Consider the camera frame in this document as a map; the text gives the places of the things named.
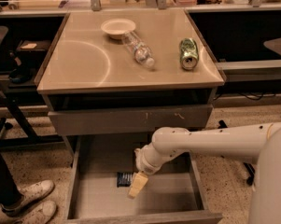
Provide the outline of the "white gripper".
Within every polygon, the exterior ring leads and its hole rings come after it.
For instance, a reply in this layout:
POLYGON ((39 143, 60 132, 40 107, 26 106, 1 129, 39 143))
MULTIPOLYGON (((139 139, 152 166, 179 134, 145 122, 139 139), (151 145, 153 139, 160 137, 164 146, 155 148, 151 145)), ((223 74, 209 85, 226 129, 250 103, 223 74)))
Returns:
POLYGON ((162 156, 153 148, 137 148, 134 151, 135 164, 139 171, 134 173, 128 192, 129 198, 135 198, 148 182, 148 175, 154 175, 162 167, 162 156))

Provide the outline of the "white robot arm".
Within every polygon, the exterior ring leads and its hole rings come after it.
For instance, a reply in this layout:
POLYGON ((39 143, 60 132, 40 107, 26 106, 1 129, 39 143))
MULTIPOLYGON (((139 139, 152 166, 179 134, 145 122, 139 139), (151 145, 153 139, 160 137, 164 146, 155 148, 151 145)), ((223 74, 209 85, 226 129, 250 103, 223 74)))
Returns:
POLYGON ((281 122, 191 132, 162 127, 138 148, 129 196, 134 198, 151 175, 190 152, 254 163, 248 224, 281 224, 281 122))

